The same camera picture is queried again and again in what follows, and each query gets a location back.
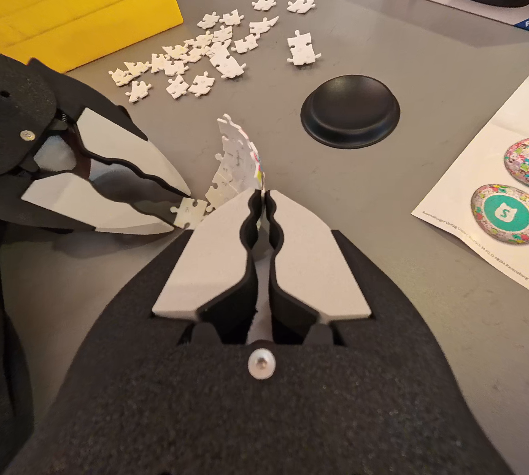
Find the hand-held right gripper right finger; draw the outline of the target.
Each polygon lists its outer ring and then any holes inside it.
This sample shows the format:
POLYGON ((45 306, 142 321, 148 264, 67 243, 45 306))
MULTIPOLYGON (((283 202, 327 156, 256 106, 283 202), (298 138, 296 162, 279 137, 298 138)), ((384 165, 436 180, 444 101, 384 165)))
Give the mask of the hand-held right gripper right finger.
POLYGON ((368 319, 372 310, 331 228, 277 190, 265 194, 272 336, 301 344, 316 325, 368 319))

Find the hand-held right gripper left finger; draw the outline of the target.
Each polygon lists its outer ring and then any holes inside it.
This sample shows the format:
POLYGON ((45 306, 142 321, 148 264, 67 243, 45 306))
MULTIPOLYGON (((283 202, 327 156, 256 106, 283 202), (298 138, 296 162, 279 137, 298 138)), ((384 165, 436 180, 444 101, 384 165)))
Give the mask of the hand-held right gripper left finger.
POLYGON ((209 323, 223 343, 246 344, 258 299, 252 249, 261 214, 261 190, 248 188, 205 218, 189 235, 152 314, 209 323))

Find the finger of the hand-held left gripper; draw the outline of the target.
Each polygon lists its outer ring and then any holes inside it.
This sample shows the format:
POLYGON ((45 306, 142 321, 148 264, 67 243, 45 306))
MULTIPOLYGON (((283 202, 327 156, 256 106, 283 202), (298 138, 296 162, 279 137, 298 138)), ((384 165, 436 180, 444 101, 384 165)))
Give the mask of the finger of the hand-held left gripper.
POLYGON ((94 159, 119 163, 184 196, 191 191, 178 170, 149 140, 144 140, 95 111, 85 108, 76 124, 83 150, 94 159))
POLYGON ((21 199, 93 226, 97 232, 153 235, 174 230, 172 225, 140 213, 128 203, 107 199, 89 180, 70 172, 33 181, 21 199))

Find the single white puzzle piece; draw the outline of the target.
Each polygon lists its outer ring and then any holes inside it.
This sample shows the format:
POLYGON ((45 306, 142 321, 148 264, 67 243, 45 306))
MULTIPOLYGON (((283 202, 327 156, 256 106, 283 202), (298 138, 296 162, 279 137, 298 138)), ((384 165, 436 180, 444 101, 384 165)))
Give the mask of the single white puzzle piece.
POLYGON ((174 227, 194 230, 204 219, 208 206, 208 201, 183 198, 178 207, 170 207, 170 221, 174 227))

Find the curved assembled puzzle section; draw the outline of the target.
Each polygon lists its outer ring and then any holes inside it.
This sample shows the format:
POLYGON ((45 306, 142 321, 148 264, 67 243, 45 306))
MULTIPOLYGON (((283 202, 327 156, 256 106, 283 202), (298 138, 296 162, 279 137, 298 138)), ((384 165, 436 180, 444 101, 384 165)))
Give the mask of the curved assembled puzzle section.
POLYGON ((223 154, 216 154, 219 166, 205 194, 205 215, 221 207, 248 188, 264 191, 265 175, 255 145, 241 126, 228 114, 217 119, 222 136, 223 154))

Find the yellow plastic bin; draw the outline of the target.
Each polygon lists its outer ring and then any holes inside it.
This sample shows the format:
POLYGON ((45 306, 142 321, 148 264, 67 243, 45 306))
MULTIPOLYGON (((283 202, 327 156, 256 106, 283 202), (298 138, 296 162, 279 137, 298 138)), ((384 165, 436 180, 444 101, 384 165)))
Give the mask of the yellow plastic bin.
POLYGON ((67 72, 181 23, 177 0, 1 0, 1 54, 67 72))

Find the spread of white puzzle pieces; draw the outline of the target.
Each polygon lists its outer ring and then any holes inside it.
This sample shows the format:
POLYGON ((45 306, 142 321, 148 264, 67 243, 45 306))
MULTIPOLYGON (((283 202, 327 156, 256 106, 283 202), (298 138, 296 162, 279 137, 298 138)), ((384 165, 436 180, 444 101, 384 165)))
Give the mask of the spread of white puzzle pieces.
POLYGON ((142 75, 150 72, 163 72, 169 77, 167 93, 173 98, 188 93, 196 97, 207 95, 215 78, 207 71, 196 75, 191 84, 183 77, 189 69, 190 63, 196 63, 207 57, 212 67, 220 73, 222 79, 235 79, 244 74, 246 64, 239 63, 234 53, 243 55, 258 48, 261 35, 269 32, 279 20, 278 16, 271 19, 264 17, 258 22, 249 22, 248 35, 233 40, 233 27, 239 26, 244 19, 237 9, 219 16, 216 12, 205 14, 197 26, 204 29, 203 34, 194 39, 185 40, 183 44, 173 47, 163 47, 162 53, 153 53, 147 62, 124 62, 125 69, 109 70, 108 74, 117 87, 130 86, 125 95, 129 103, 135 103, 149 95, 151 84, 139 81, 142 75))

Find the black round puzzle stand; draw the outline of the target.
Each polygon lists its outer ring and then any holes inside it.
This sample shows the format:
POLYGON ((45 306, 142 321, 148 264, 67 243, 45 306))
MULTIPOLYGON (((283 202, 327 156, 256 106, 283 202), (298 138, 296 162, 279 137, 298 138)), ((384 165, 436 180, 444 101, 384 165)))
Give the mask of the black round puzzle stand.
POLYGON ((400 105, 383 82, 365 75, 342 75, 307 96, 300 119, 315 141, 336 149, 359 149, 393 132, 400 121, 400 105))

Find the illustrated instruction leaflet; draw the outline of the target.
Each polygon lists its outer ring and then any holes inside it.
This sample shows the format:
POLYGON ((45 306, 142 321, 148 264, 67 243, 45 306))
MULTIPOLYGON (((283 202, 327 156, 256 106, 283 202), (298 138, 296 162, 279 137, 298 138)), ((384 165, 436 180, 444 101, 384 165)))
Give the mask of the illustrated instruction leaflet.
POLYGON ((528 289, 528 78, 412 215, 453 234, 528 289))

